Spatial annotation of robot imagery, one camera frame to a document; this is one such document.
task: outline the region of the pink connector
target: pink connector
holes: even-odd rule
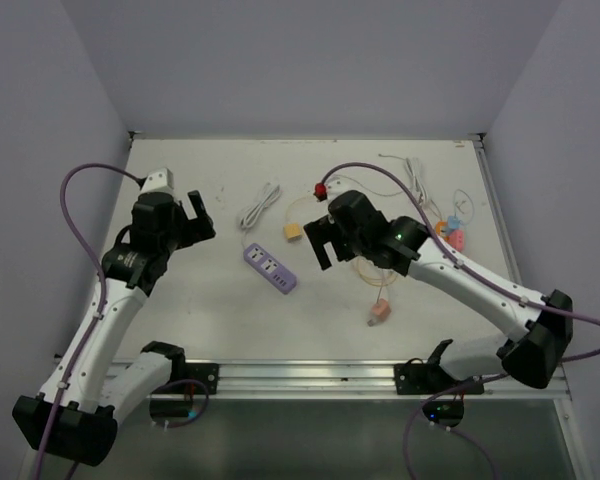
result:
[[[447,239],[447,243],[455,248],[457,251],[461,252],[464,250],[464,232],[462,230],[454,230],[449,238]]]
[[[373,307],[371,307],[370,318],[367,322],[367,325],[373,327],[378,323],[384,322],[390,313],[391,307],[389,306],[389,302],[387,302],[384,298],[381,298],[378,300],[378,303],[374,303]]]

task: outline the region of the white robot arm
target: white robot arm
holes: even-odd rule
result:
[[[379,268],[428,283],[475,310],[502,332],[465,343],[445,340],[424,364],[406,365],[401,376],[415,387],[413,393],[433,394],[476,375],[498,373],[507,373],[534,388],[548,385],[571,341],[572,319],[531,305],[571,311],[567,295],[556,290],[545,297],[451,250],[454,263],[423,224],[409,217],[387,221],[358,191],[336,196],[328,210],[329,215],[304,227],[323,270],[331,266],[324,249],[331,243],[339,261],[364,256]],[[524,302],[486,287],[458,266],[469,267],[504,290],[516,291]]]
[[[166,272],[173,252],[215,236],[200,194],[194,191],[188,197],[197,215],[192,220],[187,219],[175,198],[168,169],[156,170],[144,179],[133,206],[131,225],[121,230],[102,259],[107,299],[101,318],[92,325],[101,291],[96,284],[84,319],[51,377],[35,398],[21,396],[13,408],[13,417],[32,448],[40,446],[53,399],[61,389],[46,451],[98,465],[111,449],[118,425],[126,416],[158,387],[184,378],[184,350],[151,342],[128,369],[104,385],[127,328]],[[123,241],[127,233],[129,243]],[[63,382],[69,359],[90,329],[71,376]]]

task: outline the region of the purple power strip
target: purple power strip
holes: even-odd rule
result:
[[[293,290],[298,283],[298,279],[293,273],[257,243],[249,245],[243,256],[245,262],[285,295]]]

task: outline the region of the red connector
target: red connector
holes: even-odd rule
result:
[[[327,199],[327,187],[324,183],[316,183],[316,188],[313,192],[319,202]]]

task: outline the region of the white wall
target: white wall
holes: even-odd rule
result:
[[[34,395],[80,320],[91,280],[63,223],[64,174],[90,161],[124,165],[126,132],[57,0],[0,0],[0,479],[26,442],[11,408]],[[70,209],[100,246],[119,178],[85,173]]]
[[[153,136],[485,132],[560,0],[63,0]]]
[[[523,279],[600,317],[600,0],[562,3],[486,145]],[[600,345],[577,327],[572,353]],[[600,357],[567,370],[600,478]]]

